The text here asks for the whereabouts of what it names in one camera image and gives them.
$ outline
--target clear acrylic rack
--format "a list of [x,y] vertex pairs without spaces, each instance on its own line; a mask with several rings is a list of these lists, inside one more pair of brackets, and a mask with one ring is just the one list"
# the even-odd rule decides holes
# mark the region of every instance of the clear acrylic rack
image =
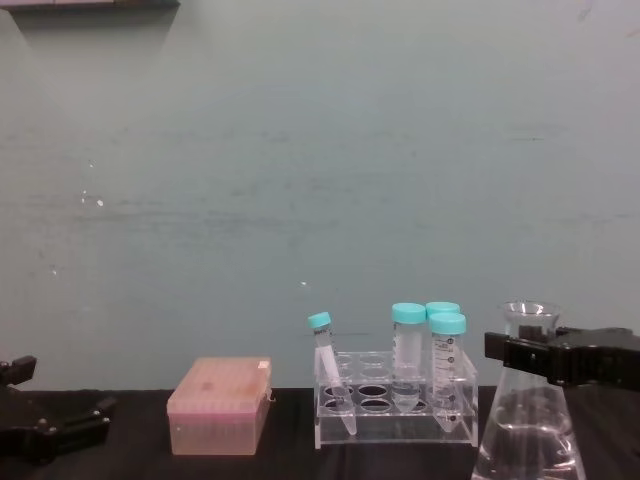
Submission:
[[434,416],[430,400],[430,356],[425,354],[420,373],[420,401],[401,413],[391,398],[391,352],[339,352],[340,376],[356,407],[358,433],[350,436],[340,414],[319,355],[315,356],[315,447],[345,443],[457,443],[478,446],[477,372],[465,355],[455,388],[462,399],[455,426],[445,431]]

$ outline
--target erlenmeyer flask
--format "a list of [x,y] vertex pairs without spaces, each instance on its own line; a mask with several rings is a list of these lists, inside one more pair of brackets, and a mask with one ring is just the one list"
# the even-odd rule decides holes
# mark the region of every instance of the erlenmeyer flask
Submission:
[[[537,342],[555,336],[558,307],[518,301],[502,306],[507,335]],[[562,388],[503,368],[472,480],[584,480]]]

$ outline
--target pink tip box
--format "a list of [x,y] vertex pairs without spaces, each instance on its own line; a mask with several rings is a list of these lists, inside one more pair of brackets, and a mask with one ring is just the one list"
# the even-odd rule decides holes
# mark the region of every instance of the pink tip box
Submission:
[[173,454],[255,454],[270,399],[270,358],[198,358],[167,402]]

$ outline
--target teal wall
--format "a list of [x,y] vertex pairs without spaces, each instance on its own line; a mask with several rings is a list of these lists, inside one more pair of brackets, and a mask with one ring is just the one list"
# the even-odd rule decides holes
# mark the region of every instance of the teal wall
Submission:
[[445,299],[495,383],[512,297],[636,327],[640,3],[589,5],[0,14],[0,357],[37,355],[33,388],[203,355],[308,386],[307,314],[388,349],[393,302]]

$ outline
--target white label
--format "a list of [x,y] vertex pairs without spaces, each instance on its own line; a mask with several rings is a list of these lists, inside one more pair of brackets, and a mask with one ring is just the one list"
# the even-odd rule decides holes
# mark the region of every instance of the white label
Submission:
[[438,335],[433,338],[433,393],[451,386],[458,370],[458,355],[455,337]]

